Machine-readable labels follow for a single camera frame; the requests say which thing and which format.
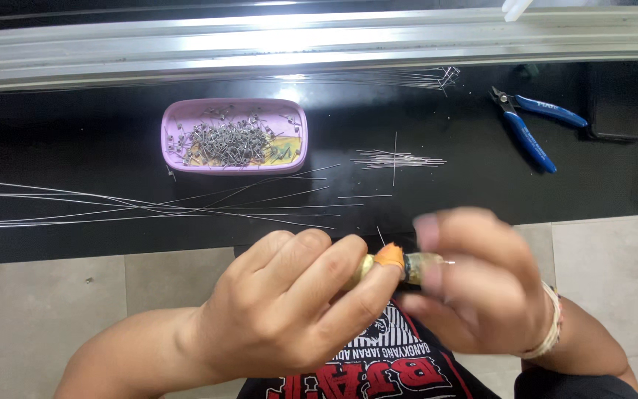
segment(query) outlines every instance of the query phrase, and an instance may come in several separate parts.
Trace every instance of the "right hand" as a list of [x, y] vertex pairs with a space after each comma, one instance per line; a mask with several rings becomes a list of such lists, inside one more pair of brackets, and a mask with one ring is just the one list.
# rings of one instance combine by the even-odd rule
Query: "right hand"
[[421, 250], [447, 263], [422, 271], [423, 295], [403, 295], [405, 312], [457, 352], [521, 354], [543, 342], [553, 305], [511, 226], [476, 208], [422, 215], [414, 225]]
[[377, 319], [401, 278], [376, 263], [341, 295], [366, 253], [355, 235], [332, 245], [316, 229], [267, 234], [220, 277], [184, 346], [209, 383], [316, 371]]

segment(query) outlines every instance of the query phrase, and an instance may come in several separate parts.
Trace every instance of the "black table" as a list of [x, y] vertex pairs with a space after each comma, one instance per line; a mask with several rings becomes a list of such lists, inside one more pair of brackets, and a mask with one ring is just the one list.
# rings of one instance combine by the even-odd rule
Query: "black table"
[[[278, 216], [331, 226], [332, 237], [409, 233], [411, 220], [434, 209], [487, 207], [511, 224], [638, 214], [638, 143], [589, 140], [554, 120], [521, 113], [558, 167], [542, 173], [526, 156], [486, 91], [552, 102], [585, 113], [586, 65], [538, 65], [525, 77], [514, 65], [462, 68], [446, 95], [394, 86], [248, 82], [183, 82], [65, 92], [0, 95], [0, 182], [166, 202], [255, 183], [262, 177], [167, 175], [159, 126], [175, 101], [203, 97], [280, 96], [307, 113], [309, 151], [302, 169], [326, 180], [278, 180], [253, 187], [223, 205], [324, 190], [257, 206], [364, 204], [284, 209]], [[638, 105], [632, 111], [638, 112]], [[361, 170], [357, 149], [393, 150], [443, 158], [439, 168]], [[6, 190], [0, 192], [32, 192]], [[350, 195], [392, 197], [338, 199]], [[203, 206], [223, 196], [183, 202]], [[101, 210], [93, 205], [0, 198], [0, 219]], [[266, 209], [258, 213], [274, 213]], [[115, 217], [101, 214], [99, 217]], [[247, 245], [269, 231], [306, 227], [236, 216], [164, 217], [117, 222], [0, 229], [0, 262]]]

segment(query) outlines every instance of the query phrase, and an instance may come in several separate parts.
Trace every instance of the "purple plastic tray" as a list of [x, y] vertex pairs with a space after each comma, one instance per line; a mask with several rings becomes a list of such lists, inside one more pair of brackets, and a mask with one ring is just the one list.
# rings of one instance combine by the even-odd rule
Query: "purple plastic tray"
[[[223, 110], [225, 119], [220, 120], [218, 115], [204, 113], [208, 109]], [[209, 125], [218, 126], [224, 122], [237, 122], [240, 119], [247, 119], [251, 113], [256, 113], [263, 120], [264, 126], [269, 126], [276, 134], [282, 136], [299, 137], [301, 149], [294, 161], [280, 165], [267, 166], [184, 166], [183, 154], [169, 151], [167, 137], [173, 136], [176, 140], [182, 130], [178, 128], [178, 123], [182, 124], [186, 133], [193, 131], [194, 125], [205, 122]], [[292, 116], [294, 125], [288, 122], [286, 117]], [[295, 126], [299, 127], [299, 132], [295, 132]], [[162, 118], [162, 154], [164, 160], [170, 168], [184, 172], [203, 173], [207, 175], [274, 175], [280, 173], [292, 173], [299, 170], [304, 164], [307, 153], [307, 117], [299, 104], [285, 99], [192, 99], [175, 102], [169, 105]]]

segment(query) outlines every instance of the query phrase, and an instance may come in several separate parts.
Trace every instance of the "finger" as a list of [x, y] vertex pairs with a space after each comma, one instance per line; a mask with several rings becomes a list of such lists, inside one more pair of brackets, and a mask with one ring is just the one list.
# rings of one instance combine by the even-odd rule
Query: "finger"
[[287, 241], [291, 240], [294, 234], [289, 231], [277, 230], [265, 235], [253, 244], [243, 254], [238, 256], [233, 263], [228, 266], [232, 273], [234, 270], [256, 271], [265, 265], [277, 254], [280, 248]]
[[315, 323], [313, 339], [331, 351], [356, 338], [383, 313], [403, 270], [396, 265], [374, 267], [354, 289], [339, 299]]
[[446, 348], [466, 354], [479, 352], [479, 341], [452, 308], [420, 294], [402, 295], [398, 304], [435, 333]]
[[448, 256], [446, 260], [422, 271], [425, 294], [445, 303], [464, 303], [495, 320], [526, 311], [526, 293], [511, 272], [470, 256]]
[[[509, 270], [527, 290], [540, 287], [538, 267], [526, 242], [488, 211], [458, 208], [422, 215], [415, 220], [415, 231], [423, 250], [468, 253]], [[427, 242], [423, 236], [438, 240]]]
[[297, 277], [330, 246], [331, 238], [324, 231], [301, 231], [287, 241], [265, 267], [257, 271], [260, 284], [264, 284], [269, 291], [287, 291]]
[[354, 274], [368, 252], [355, 234], [337, 241], [307, 268], [287, 291], [283, 308], [290, 314], [314, 317]]

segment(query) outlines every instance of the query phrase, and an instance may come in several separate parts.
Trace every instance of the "graphic print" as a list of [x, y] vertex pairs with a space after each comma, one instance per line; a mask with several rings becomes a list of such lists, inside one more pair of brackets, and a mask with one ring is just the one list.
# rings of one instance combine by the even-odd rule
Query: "graphic print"
[[454, 368], [446, 363], [446, 355], [431, 352], [411, 321], [391, 302], [373, 324], [315, 374], [278, 378], [265, 396], [382, 399], [412, 393], [424, 398], [456, 398], [456, 387], [450, 381], [455, 377]]

